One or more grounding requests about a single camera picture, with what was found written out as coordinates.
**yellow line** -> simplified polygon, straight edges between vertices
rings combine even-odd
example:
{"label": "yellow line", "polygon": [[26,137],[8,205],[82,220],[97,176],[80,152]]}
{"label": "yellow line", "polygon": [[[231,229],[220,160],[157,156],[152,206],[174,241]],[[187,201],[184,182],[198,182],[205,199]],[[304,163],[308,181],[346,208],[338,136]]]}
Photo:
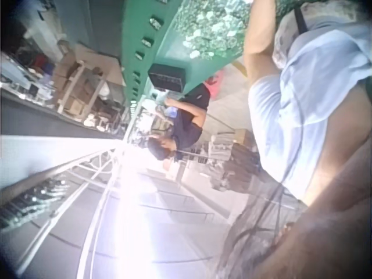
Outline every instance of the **yellow line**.
{"label": "yellow line", "polygon": [[245,67],[242,63],[240,63],[239,61],[235,60],[233,62],[231,62],[231,64],[238,69],[238,71],[240,71],[242,73],[243,76],[247,77],[246,75],[246,71],[245,71]]}

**white shirt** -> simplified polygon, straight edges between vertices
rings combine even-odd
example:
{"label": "white shirt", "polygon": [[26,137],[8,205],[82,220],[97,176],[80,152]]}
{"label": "white shirt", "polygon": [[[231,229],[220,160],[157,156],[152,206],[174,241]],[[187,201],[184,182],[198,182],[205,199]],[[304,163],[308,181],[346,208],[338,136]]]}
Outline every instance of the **white shirt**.
{"label": "white shirt", "polygon": [[251,87],[262,166],[297,199],[316,169],[330,114],[359,80],[372,75],[370,34],[368,23],[308,31],[293,43],[280,75]]}

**black strap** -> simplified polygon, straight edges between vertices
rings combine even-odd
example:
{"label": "black strap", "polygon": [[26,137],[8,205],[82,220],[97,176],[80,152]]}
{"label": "black strap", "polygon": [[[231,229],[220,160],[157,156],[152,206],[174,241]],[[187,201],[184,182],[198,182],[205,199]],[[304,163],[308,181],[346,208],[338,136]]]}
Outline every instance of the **black strap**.
{"label": "black strap", "polygon": [[299,7],[295,8],[294,12],[295,12],[295,17],[296,17],[296,22],[297,22],[297,28],[298,28],[298,31],[301,35],[301,34],[307,32],[306,22],[305,22],[305,19],[303,18],[301,8],[299,8]]}

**man in dark shirt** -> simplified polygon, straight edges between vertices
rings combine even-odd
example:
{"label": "man in dark shirt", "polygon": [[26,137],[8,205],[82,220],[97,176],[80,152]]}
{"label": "man in dark shirt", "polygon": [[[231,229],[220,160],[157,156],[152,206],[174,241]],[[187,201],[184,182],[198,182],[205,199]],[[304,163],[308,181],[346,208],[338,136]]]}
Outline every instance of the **man in dark shirt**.
{"label": "man in dark shirt", "polygon": [[191,147],[198,141],[202,135],[209,100],[210,92],[204,84],[199,84],[181,101],[166,99],[166,106],[178,110],[169,136],[149,138],[148,148],[158,160],[164,160],[175,151]]}

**dark shirt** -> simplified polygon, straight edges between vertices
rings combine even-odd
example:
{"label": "dark shirt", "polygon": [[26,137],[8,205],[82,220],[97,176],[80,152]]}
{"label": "dark shirt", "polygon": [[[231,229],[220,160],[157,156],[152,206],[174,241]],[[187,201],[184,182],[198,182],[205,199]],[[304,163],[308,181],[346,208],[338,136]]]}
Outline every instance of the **dark shirt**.
{"label": "dark shirt", "polygon": [[[207,110],[210,92],[204,84],[199,84],[181,102],[191,103],[201,109]],[[203,129],[192,123],[194,115],[179,109],[173,121],[172,139],[176,142],[177,150],[191,147],[202,135]]]}

